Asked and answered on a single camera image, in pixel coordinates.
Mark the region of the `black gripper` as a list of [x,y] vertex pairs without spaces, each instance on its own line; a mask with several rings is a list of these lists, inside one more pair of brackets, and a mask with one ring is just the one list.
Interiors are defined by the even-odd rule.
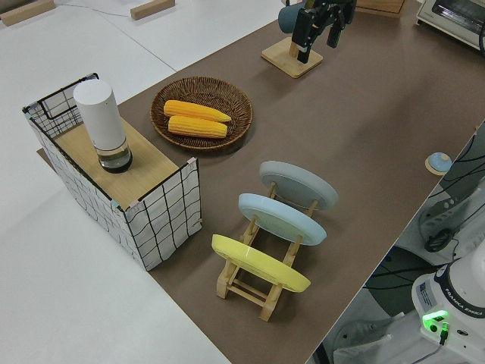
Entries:
[[347,24],[353,20],[356,1],[318,1],[305,2],[305,9],[299,9],[296,25],[293,31],[292,44],[295,57],[301,63],[307,63],[311,50],[311,29],[313,24],[317,28],[331,27],[327,44],[336,48],[340,34]]

